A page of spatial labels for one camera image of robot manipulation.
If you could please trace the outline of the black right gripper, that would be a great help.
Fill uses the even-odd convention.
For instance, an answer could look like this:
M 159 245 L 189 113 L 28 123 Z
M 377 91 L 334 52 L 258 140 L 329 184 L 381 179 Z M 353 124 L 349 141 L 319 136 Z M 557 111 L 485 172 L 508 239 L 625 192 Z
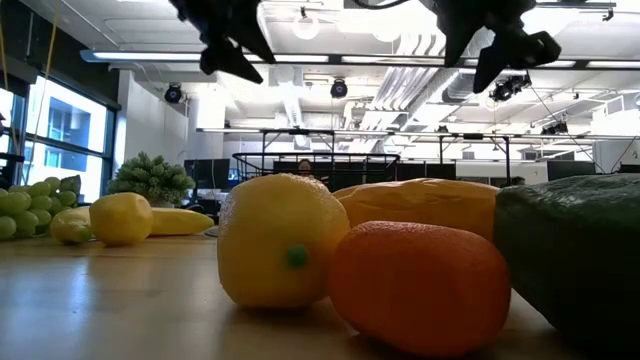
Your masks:
M 521 16 L 535 6 L 536 0 L 433 0 L 432 10 L 446 35 L 444 65 L 450 68 L 459 61 L 475 30 L 486 24 L 521 25 Z M 561 46 L 546 31 L 499 32 L 480 52 L 473 92 L 482 93 L 507 68 L 534 68 L 556 61 L 560 54 Z

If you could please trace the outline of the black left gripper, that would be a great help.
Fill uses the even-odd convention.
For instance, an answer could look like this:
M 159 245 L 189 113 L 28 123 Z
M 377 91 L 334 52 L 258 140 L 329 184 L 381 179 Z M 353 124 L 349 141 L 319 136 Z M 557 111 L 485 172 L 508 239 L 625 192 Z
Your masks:
M 269 64 L 274 54 L 258 23 L 261 0 L 168 0 L 181 22 L 189 22 L 207 47 L 200 55 L 206 75 L 220 71 L 261 84 L 262 76 L 228 39 L 247 48 Z

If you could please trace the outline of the golden bread roll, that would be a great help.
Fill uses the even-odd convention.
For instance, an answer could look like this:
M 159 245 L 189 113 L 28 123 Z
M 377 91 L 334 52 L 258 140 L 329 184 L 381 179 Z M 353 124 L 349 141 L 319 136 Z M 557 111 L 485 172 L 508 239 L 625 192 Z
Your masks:
M 494 237 L 496 187 L 457 180 L 419 178 L 356 185 L 334 196 L 353 227 L 369 221 L 412 222 Z

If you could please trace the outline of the yellow banana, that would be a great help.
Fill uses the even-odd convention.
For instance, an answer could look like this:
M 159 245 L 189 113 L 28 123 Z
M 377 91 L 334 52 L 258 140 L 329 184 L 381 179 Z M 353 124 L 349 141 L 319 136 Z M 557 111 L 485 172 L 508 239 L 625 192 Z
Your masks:
M 193 235 L 214 226 L 210 217 L 191 210 L 153 208 L 152 213 L 151 237 Z M 54 240 L 65 245 L 80 244 L 96 238 L 91 230 L 88 207 L 58 213 L 52 219 L 49 230 Z

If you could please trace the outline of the yellow lemon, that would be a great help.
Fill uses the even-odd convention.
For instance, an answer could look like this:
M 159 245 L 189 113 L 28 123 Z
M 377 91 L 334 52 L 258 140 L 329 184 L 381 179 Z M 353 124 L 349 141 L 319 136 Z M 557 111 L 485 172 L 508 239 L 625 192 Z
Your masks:
M 99 198 L 89 207 L 91 230 L 106 246 L 130 246 L 151 233 L 153 213 L 139 194 L 124 192 Z
M 220 212 L 217 263 L 231 300 L 249 308 L 297 308 L 327 296 L 337 244 L 351 226 L 321 182 L 292 174 L 234 187 Z

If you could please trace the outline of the dark green cucumber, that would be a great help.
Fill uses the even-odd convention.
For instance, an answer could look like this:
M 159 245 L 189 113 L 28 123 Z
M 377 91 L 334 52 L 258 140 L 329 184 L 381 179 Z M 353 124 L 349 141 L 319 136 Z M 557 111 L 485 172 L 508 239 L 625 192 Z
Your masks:
M 493 241 L 513 288 L 564 339 L 640 360 L 640 174 L 503 188 Z

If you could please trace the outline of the orange fruit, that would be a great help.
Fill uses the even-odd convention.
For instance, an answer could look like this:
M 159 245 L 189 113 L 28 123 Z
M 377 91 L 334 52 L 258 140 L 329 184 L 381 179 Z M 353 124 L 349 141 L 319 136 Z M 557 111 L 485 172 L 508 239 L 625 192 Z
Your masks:
M 492 343 L 510 307 L 505 259 L 475 233 L 417 223 L 354 227 L 331 258 L 329 297 L 360 334 L 428 357 Z

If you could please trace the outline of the green grape bunch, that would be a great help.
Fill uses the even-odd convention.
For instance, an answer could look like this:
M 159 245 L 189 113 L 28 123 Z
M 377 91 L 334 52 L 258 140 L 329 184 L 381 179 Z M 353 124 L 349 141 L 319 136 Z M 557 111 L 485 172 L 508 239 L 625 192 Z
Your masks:
M 78 208 L 80 188 L 79 175 L 0 188 L 0 240 L 50 235 L 62 244 L 87 241 L 89 215 Z

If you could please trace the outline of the long ceiling light bar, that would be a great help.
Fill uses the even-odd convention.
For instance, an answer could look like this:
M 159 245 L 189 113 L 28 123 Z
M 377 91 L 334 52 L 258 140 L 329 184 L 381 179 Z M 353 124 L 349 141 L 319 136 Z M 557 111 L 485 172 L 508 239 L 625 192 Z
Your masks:
M 144 52 L 144 51 L 99 51 L 82 50 L 82 59 L 89 63 L 197 63 L 198 52 Z M 361 54 L 276 54 L 277 63 L 299 65 L 335 66 L 401 66 L 434 67 L 444 66 L 440 56 L 402 55 L 361 55 Z M 623 59 L 559 59 L 538 66 L 543 70 L 572 71 L 640 71 L 640 60 Z

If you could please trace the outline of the black computer monitor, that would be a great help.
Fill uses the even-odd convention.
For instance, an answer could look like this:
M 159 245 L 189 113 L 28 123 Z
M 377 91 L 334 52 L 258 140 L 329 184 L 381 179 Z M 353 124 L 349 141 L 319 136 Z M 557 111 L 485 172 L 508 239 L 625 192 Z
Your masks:
M 226 189 L 229 185 L 229 159 L 185 160 L 184 167 L 198 189 Z
M 547 164 L 547 177 L 549 181 L 582 175 L 595 175 L 596 167 L 593 162 L 549 160 Z

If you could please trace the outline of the green potted plant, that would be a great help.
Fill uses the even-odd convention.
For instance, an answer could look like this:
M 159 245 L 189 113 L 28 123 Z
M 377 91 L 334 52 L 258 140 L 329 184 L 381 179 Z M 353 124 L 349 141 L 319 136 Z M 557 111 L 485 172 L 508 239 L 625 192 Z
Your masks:
M 126 160 L 107 186 L 109 194 L 136 193 L 152 207 L 180 207 L 195 182 L 180 165 L 145 152 Z

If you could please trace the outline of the large window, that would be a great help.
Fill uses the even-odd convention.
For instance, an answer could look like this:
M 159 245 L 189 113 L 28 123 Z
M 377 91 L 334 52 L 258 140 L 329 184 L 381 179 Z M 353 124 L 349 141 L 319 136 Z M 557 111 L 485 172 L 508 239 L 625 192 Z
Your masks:
M 79 182 L 78 200 L 105 192 L 113 170 L 115 112 L 41 76 L 24 94 L 0 81 L 0 153 L 24 160 L 8 183 L 32 185 L 47 178 Z

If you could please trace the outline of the silver ventilation duct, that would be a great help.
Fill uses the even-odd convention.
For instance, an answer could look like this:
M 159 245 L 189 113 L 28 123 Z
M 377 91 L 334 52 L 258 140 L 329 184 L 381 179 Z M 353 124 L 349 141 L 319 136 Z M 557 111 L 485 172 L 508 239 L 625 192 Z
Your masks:
M 469 41 L 462 56 L 464 58 L 477 58 L 480 51 L 492 44 L 494 33 L 486 28 L 478 30 Z M 441 71 L 445 87 L 440 91 L 442 101 L 445 103 L 462 103 L 474 94 L 474 74 L 465 73 L 461 69 L 443 69 Z

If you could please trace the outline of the black metal rig frame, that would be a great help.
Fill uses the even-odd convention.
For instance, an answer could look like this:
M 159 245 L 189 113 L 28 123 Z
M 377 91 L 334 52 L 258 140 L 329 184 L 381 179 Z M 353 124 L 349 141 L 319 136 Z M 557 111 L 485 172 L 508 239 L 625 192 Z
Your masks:
M 405 136 L 405 137 L 416 137 L 420 138 L 436 138 L 439 144 L 439 159 L 440 163 L 443 163 L 443 155 L 444 155 L 444 139 L 445 138 L 453 138 L 453 139 L 462 139 L 465 141 L 480 141 L 480 140 L 491 140 L 495 142 L 497 139 L 503 141 L 504 146 L 501 148 L 501 151 L 506 156 L 506 179 L 507 184 L 511 184 L 511 165 L 510 165 L 510 139 L 512 135 L 507 134 L 496 134 L 496 133 L 446 133 L 446 132 L 403 132 L 403 131 L 378 131 L 378 130 L 322 130 L 322 129 L 302 129 L 302 128 L 283 128 L 283 129 L 259 129 L 258 132 L 262 135 L 262 151 L 261 151 L 261 159 L 264 159 L 266 156 L 266 150 L 268 145 L 266 143 L 266 138 L 268 134 L 287 134 L 290 136 L 311 136 L 318 135 L 322 137 L 323 135 L 328 135 L 332 138 L 331 143 L 329 144 L 329 148 L 331 149 L 331 162 L 334 163 L 335 160 L 335 139 L 337 136 L 352 136 L 356 138 L 364 137 L 390 137 L 390 136 Z

